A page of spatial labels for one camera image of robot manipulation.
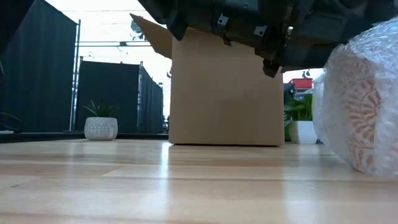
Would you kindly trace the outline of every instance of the wrapped object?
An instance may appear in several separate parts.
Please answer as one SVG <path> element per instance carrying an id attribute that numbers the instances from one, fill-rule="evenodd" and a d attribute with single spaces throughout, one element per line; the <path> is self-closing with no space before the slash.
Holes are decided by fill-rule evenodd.
<path id="1" fill-rule="evenodd" d="M 314 80 L 313 121 L 354 169 L 398 177 L 398 18 L 333 51 Z"/>

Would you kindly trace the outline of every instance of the wooden floor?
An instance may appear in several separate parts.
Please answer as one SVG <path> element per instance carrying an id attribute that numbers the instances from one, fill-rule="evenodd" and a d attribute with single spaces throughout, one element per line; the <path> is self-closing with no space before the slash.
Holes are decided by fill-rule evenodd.
<path id="1" fill-rule="evenodd" d="M 398 223 L 398 182 L 324 146 L 0 144 L 4 223 Z"/>

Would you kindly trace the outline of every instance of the red object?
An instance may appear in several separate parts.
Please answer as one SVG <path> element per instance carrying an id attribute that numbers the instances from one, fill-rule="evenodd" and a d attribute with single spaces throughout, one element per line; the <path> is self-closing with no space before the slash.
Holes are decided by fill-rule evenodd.
<path id="1" fill-rule="evenodd" d="M 312 88 L 312 78 L 294 78 L 292 81 L 296 88 Z"/>

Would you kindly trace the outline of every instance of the textured white pot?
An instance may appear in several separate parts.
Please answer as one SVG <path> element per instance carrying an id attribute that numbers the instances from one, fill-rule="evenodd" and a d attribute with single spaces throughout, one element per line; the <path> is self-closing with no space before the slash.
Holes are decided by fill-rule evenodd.
<path id="1" fill-rule="evenodd" d="M 87 118 L 85 136 L 89 140 L 111 141 L 118 135 L 116 118 Z"/>
<path id="2" fill-rule="evenodd" d="M 315 144 L 318 137 L 312 121 L 294 121 L 289 126 L 289 134 L 293 143 Z"/>

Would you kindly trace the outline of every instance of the cardboard box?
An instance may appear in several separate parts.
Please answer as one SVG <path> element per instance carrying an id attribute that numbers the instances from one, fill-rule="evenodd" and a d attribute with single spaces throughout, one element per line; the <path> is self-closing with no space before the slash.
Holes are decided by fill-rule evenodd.
<path id="1" fill-rule="evenodd" d="M 179 42 L 131 15 L 154 50 L 173 60 L 169 140 L 174 144 L 284 144 L 282 74 L 267 77 L 254 49 L 197 30 Z"/>

